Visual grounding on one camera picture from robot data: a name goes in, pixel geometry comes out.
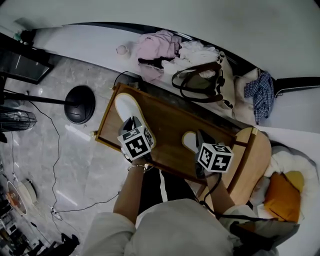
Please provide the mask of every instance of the marble floor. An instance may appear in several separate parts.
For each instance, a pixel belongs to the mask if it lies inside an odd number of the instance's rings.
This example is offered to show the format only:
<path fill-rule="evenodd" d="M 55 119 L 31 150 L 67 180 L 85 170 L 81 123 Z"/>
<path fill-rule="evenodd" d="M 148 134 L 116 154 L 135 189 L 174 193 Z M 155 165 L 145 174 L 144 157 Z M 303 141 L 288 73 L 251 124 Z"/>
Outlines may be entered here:
<path fill-rule="evenodd" d="M 90 131 L 99 128 L 113 93 L 110 87 L 118 74 L 89 63 L 61 58 L 39 85 L 14 79 L 6 81 L 7 90 L 19 93 L 28 90 L 30 95 L 61 100 L 78 85 L 87 85 L 94 91 L 94 115 L 82 125 L 67 120 L 63 105 L 35 103 L 52 118 L 60 135 L 60 159 L 54 168 L 56 184 L 53 188 L 57 211 L 83 209 L 95 202 L 107 201 L 118 194 L 126 178 L 129 162 L 122 154 L 89 137 Z M 13 168 L 19 181 L 32 181 L 38 202 L 27 209 L 27 215 L 15 214 L 18 227 L 30 241 L 41 239 L 47 243 L 37 229 L 30 226 L 30 222 L 33 222 L 50 243 L 61 240 L 60 232 L 69 236 L 75 234 L 82 243 L 95 214 L 112 211 L 116 199 L 83 211 L 61 213 L 63 220 L 53 221 L 50 206 L 55 203 L 52 187 L 55 182 L 53 165 L 58 158 L 58 134 L 51 121 L 29 102 L 19 108 L 33 112 L 37 123 L 29 130 L 14 131 L 12 134 L 6 132 L 8 143 L 0 143 L 0 156 L 10 181 L 13 180 Z M 4 188 L 7 187 L 7 181 L 2 175 L 0 182 Z M 82 245 L 78 246 L 73 255 L 79 255 L 81 248 Z"/>

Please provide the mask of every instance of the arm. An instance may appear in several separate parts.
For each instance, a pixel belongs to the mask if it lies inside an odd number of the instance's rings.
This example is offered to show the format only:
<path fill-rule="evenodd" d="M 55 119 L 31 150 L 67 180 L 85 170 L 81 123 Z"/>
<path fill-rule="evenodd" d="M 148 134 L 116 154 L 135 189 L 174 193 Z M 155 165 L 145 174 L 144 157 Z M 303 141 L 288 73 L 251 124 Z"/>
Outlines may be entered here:
<path fill-rule="evenodd" d="M 209 190 L 211 190 L 217 183 L 218 175 L 212 175 L 206 178 L 206 182 Z M 231 199 L 224 182 L 221 180 L 216 189 L 210 194 L 213 209 L 219 214 L 223 214 L 226 210 L 230 209 L 235 205 Z"/>
<path fill-rule="evenodd" d="M 144 166 L 145 163 L 146 160 L 143 158 L 138 158 L 132 162 L 133 165 L 142 166 Z M 125 216 L 133 224 L 136 223 L 138 216 L 143 177 L 144 168 L 140 166 L 132 167 L 128 171 L 123 188 L 113 208 L 114 213 Z"/>

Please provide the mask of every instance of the bracelet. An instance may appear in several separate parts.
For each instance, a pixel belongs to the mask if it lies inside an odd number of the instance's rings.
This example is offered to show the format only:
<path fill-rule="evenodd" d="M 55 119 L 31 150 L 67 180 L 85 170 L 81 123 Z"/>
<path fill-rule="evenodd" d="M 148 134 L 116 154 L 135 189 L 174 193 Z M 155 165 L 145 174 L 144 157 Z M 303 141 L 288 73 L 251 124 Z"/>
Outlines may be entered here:
<path fill-rule="evenodd" d="M 144 167 L 143 165 L 141 165 L 141 164 L 132 164 L 132 165 L 130 165 L 129 167 L 128 167 L 128 169 L 127 169 L 127 171 L 129 171 L 132 167 L 142 167 L 143 168 L 143 173 L 145 173 L 146 172 L 146 167 Z"/>

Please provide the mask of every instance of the white shirt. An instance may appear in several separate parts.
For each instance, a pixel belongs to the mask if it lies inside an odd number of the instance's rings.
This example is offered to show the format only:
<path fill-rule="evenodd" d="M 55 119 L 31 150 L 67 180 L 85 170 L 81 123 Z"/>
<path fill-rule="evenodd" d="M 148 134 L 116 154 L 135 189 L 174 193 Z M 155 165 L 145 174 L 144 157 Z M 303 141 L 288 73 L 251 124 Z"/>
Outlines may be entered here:
<path fill-rule="evenodd" d="M 224 214 L 255 216 L 247 205 L 231 207 Z M 191 199 L 149 208 L 139 215 L 137 228 L 120 214 L 103 212 L 92 222 L 82 256 L 231 256 L 232 222 L 217 220 Z"/>

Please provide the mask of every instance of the wooden tray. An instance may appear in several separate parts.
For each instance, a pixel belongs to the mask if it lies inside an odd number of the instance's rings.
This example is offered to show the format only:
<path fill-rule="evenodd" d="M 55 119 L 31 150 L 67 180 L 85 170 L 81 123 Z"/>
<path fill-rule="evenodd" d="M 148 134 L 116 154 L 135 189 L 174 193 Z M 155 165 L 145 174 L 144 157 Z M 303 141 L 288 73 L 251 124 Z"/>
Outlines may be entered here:
<path fill-rule="evenodd" d="M 182 145 L 182 136 L 187 131 L 196 132 L 202 129 L 217 142 L 224 142 L 231 148 L 234 145 L 236 137 L 232 132 L 169 105 L 145 92 L 119 83 L 114 89 L 96 136 L 96 141 L 115 150 L 121 150 L 117 137 L 123 122 L 114 103 L 116 95 L 120 93 L 130 94 L 140 105 L 145 120 L 156 138 L 156 146 L 151 152 L 152 162 L 150 164 L 161 170 L 205 184 L 204 180 L 196 178 L 194 154 Z M 229 176 L 228 180 L 231 181 L 236 169 L 237 167 L 233 173 L 226 173 Z"/>

